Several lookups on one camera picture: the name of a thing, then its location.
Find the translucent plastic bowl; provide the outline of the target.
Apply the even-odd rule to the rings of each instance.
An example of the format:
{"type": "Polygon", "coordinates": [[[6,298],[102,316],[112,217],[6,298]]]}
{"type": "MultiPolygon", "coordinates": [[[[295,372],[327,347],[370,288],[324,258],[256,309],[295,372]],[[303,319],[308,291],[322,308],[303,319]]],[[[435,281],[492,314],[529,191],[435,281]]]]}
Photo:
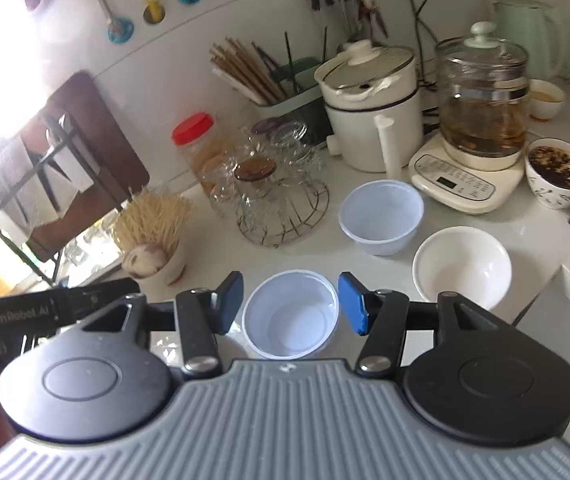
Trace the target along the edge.
{"type": "Polygon", "coordinates": [[[411,243],[424,213],[416,188],[399,180],[377,180],[350,192],[339,208],[338,221],[363,252],[391,257],[411,243]]]}
{"type": "Polygon", "coordinates": [[[310,270],[272,275],[242,309],[242,331],[253,352],[266,360],[298,360],[323,349],[339,322],[334,285],[310,270]]]}

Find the white ceramic bowl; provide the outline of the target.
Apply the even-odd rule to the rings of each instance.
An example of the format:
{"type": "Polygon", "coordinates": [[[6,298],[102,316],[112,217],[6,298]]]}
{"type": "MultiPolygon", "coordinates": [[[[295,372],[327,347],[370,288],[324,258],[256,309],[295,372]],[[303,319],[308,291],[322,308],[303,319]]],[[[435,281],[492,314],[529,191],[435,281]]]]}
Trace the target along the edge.
{"type": "Polygon", "coordinates": [[[452,226],[430,235],[412,264],[419,295],[436,301],[440,292],[459,292],[486,310],[507,295],[513,266],[502,243],[471,226],[452,226]]]}

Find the bowl with garlic and noodles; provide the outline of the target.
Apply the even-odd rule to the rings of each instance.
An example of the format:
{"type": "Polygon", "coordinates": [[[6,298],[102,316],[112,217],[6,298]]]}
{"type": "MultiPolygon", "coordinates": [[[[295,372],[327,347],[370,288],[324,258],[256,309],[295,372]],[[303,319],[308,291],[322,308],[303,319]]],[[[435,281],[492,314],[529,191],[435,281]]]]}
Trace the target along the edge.
{"type": "Polygon", "coordinates": [[[122,269],[140,286],[171,286],[186,268],[185,244],[179,242],[172,255],[156,244],[138,245],[127,252],[122,269]]]}

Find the black dish rack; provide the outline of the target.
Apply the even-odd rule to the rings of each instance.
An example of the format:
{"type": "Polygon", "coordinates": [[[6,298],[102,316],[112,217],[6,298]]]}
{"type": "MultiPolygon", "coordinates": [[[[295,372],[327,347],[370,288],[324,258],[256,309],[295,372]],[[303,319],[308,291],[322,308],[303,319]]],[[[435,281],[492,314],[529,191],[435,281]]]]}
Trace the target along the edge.
{"type": "Polygon", "coordinates": [[[61,251],[52,257],[54,270],[48,276],[35,263],[27,241],[34,229],[62,218],[76,194],[90,186],[71,156],[61,153],[71,144],[61,126],[57,119],[55,127],[48,127],[50,149],[43,155],[28,151],[18,136],[0,142],[0,238],[50,285],[57,282],[61,251]]]}

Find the red lid plastic jar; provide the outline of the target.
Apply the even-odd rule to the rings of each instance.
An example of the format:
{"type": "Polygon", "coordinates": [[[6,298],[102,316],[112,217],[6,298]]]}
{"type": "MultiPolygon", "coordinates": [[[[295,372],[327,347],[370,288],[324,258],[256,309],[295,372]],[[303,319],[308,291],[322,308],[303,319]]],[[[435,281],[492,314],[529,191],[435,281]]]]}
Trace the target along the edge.
{"type": "Polygon", "coordinates": [[[215,171],[224,166],[234,150],[234,136],[210,114],[198,112],[174,127],[171,140],[209,196],[218,180],[215,171]]]}

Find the brown cutting board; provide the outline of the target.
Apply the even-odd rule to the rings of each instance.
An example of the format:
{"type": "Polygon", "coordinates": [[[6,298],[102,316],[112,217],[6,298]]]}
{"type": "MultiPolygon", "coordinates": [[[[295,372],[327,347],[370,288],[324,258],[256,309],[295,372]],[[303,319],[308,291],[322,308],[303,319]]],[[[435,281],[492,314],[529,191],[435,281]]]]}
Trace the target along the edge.
{"type": "Polygon", "coordinates": [[[93,77],[82,70],[72,75],[46,101],[44,108],[17,134],[28,151],[43,155],[49,149],[48,127],[42,118],[59,119],[71,141],[61,150],[90,179],[76,194],[66,214],[34,229],[27,245],[38,260],[52,258],[95,221],[149,183],[149,174],[128,143],[102,99],[93,77]]]}

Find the white electric cooking pot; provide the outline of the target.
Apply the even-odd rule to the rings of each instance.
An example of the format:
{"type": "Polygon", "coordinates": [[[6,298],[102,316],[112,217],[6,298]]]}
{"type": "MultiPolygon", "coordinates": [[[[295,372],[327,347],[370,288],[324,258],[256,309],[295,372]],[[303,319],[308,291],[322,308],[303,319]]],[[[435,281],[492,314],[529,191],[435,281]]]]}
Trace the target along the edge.
{"type": "Polygon", "coordinates": [[[370,40],[346,50],[316,69],[332,126],[330,154],[370,174],[386,170],[375,117],[394,121],[400,161],[407,165],[424,142],[415,55],[407,47],[375,47],[370,40]]]}

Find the cup with tea leaves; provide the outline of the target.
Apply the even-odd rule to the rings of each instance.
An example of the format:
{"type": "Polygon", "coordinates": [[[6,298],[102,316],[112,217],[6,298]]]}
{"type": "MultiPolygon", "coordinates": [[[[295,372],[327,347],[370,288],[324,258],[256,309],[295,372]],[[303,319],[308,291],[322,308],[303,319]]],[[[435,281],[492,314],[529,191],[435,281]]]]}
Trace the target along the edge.
{"type": "Polygon", "coordinates": [[[528,145],[524,163],[529,188],[541,205],[554,210],[570,208],[570,143],[536,139],[528,145]]]}

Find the green chopstick holder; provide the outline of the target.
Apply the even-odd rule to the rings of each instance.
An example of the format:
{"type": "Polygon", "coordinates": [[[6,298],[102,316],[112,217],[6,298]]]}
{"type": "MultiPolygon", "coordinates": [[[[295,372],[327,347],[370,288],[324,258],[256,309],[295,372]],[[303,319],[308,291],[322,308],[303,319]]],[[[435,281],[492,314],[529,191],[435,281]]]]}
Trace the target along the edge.
{"type": "Polygon", "coordinates": [[[294,76],[297,87],[291,83],[288,66],[282,66],[274,75],[280,86],[286,91],[287,99],[274,105],[260,106],[254,104],[256,114],[261,119],[283,117],[297,122],[304,122],[308,132],[306,142],[320,145],[332,134],[332,126],[328,119],[321,88],[314,79],[314,73],[321,61],[313,56],[299,58],[294,61],[294,76]]]}

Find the glass kettle on base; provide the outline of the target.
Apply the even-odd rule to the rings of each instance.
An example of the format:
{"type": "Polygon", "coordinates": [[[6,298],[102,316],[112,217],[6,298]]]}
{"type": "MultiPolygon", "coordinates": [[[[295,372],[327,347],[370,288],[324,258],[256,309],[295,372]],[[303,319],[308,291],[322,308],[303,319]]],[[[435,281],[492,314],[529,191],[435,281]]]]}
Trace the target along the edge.
{"type": "Polygon", "coordinates": [[[437,45],[439,128],[408,165],[415,188],[474,216],[500,208],[524,176],[528,54],[495,29],[477,22],[437,45]]]}

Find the small bowl with liquid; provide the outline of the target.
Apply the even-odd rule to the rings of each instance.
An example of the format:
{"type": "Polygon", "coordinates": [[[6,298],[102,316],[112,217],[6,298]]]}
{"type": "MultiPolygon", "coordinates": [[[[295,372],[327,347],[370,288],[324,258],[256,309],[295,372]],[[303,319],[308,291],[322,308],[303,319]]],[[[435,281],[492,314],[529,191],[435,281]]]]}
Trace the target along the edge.
{"type": "Polygon", "coordinates": [[[529,92],[530,116],[539,122],[554,119],[566,102],[566,92],[557,84],[531,79],[529,92]]]}

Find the mint green electric kettle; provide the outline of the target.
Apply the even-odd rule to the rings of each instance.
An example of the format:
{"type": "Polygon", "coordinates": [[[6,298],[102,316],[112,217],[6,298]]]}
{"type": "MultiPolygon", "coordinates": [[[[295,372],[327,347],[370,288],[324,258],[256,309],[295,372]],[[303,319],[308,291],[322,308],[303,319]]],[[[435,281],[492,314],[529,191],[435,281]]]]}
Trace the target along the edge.
{"type": "Polygon", "coordinates": [[[567,34],[556,6],[538,0],[495,0],[496,33],[525,48],[528,76],[549,80],[564,68],[567,34]]]}

